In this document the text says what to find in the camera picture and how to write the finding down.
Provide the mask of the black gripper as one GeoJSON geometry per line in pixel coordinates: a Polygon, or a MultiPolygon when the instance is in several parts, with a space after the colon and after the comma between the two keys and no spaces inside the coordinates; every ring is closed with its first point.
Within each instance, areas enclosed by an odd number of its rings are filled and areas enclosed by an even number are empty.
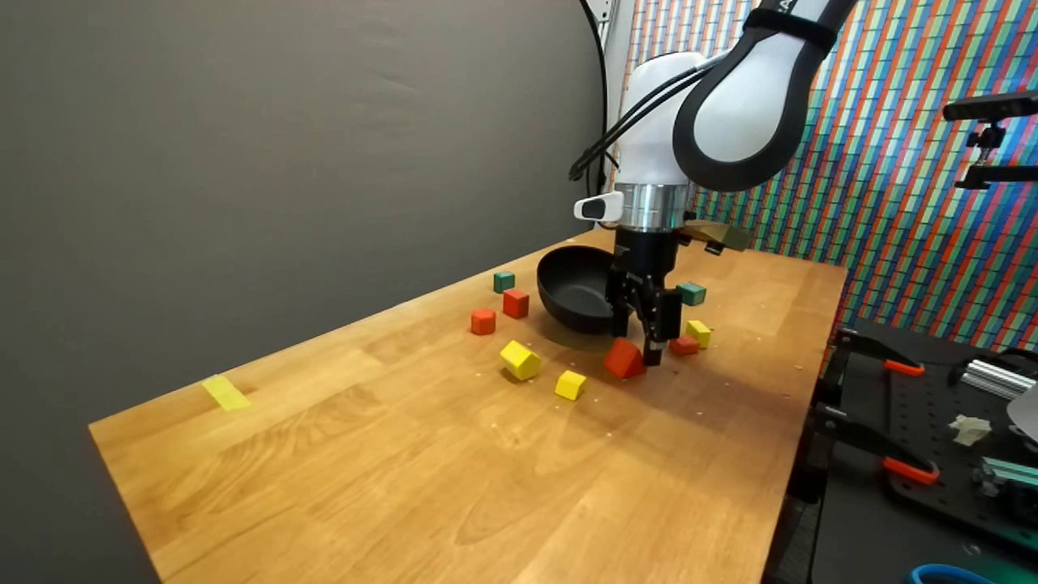
{"type": "Polygon", "coordinates": [[[675,269],[677,234],[618,229],[613,239],[613,264],[606,299],[613,306],[610,335],[626,336],[630,319],[644,324],[644,365],[662,364],[664,324],[680,319],[680,292],[664,285],[675,269]]]}

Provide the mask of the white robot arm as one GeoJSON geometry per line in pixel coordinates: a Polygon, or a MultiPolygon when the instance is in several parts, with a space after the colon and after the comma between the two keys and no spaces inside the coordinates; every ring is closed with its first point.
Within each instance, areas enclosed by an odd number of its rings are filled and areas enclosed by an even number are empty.
{"type": "Polygon", "coordinates": [[[818,69],[855,0],[760,0],[719,53],[642,60],[622,114],[572,163],[566,179],[616,146],[613,183],[574,205],[577,221],[616,234],[606,271],[610,335],[642,324],[642,364],[680,336],[680,292],[664,279],[687,242],[687,194],[747,192],[799,151],[818,69]]]}

